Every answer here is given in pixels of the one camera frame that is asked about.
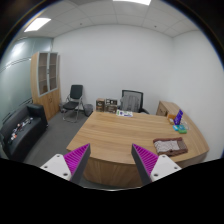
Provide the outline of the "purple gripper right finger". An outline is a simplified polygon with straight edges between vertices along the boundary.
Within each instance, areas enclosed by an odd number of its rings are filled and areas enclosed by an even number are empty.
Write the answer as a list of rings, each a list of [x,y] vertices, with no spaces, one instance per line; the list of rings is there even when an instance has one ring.
[[[180,167],[168,156],[157,156],[136,144],[132,145],[131,154],[143,185],[150,184],[180,170]]]

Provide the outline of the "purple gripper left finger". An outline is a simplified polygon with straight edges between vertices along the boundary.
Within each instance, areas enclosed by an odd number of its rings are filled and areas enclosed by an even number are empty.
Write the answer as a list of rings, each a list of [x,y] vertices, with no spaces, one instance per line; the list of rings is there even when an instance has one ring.
[[[65,155],[54,155],[41,166],[41,169],[75,184],[79,184],[90,153],[90,145],[86,144]]]

